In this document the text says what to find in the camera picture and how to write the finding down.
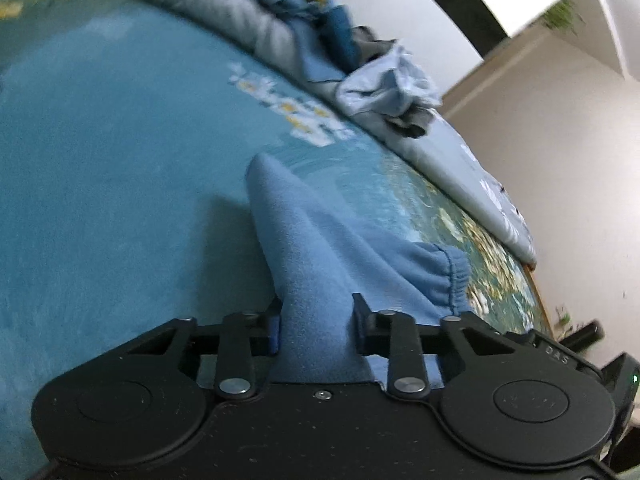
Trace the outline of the light blue fleece garment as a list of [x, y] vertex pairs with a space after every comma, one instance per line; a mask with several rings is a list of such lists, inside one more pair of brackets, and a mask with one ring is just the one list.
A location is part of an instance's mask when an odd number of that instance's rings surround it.
[[471, 309], [471, 267], [461, 249], [339, 214], [267, 154], [248, 165], [246, 187], [282, 302], [276, 382], [385, 382], [386, 361], [357, 352], [354, 294], [372, 311], [399, 311], [424, 325]]

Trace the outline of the blue crumpled garment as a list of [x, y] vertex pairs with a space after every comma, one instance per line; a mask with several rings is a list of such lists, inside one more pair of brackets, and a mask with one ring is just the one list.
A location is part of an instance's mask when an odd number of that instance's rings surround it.
[[348, 75], [329, 59], [319, 39], [319, 18], [331, 6], [337, 6], [333, 0], [327, 3], [311, 0], [256, 1], [292, 30], [300, 68], [308, 81], [340, 81]]

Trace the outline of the grey blue folded quilt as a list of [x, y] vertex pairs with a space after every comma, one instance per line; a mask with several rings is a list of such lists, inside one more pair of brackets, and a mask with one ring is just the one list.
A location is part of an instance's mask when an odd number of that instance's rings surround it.
[[521, 262], [537, 256], [502, 184], [438, 112], [429, 76], [398, 40], [352, 26], [333, 0], [155, 0], [221, 32], [326, 101], [445, 191]]

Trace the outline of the teal floral bed blanket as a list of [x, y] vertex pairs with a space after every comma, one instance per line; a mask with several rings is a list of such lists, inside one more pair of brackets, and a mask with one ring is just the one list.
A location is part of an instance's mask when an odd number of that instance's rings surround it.
[[51, 378], [170, 320], [272, 297], [245, 169], [454, 245], [499, 330], [548, 332], [529, 273], [416, 170], [221, 36], [146, 0], [1, 0], [1, 474], [44, 463]]

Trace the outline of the dark blue garment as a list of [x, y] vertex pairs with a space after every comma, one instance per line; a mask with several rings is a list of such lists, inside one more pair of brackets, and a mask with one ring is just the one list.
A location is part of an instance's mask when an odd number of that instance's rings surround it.
[[331, 6], [320, 16], [318, 34], [329, 59], [343, 73], [350, 74], [360, 66], [360, 49], [344, 6]]

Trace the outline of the pale blue crumpled shirt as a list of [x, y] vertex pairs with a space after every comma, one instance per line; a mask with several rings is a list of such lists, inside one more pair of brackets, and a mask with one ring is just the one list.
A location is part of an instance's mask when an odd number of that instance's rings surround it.
[[335, 99], [350, 116], [373, 112], [400, 117], [413, 106], [431, 110], [442, 104], [434, 82], [400, 41], [342, 80]]

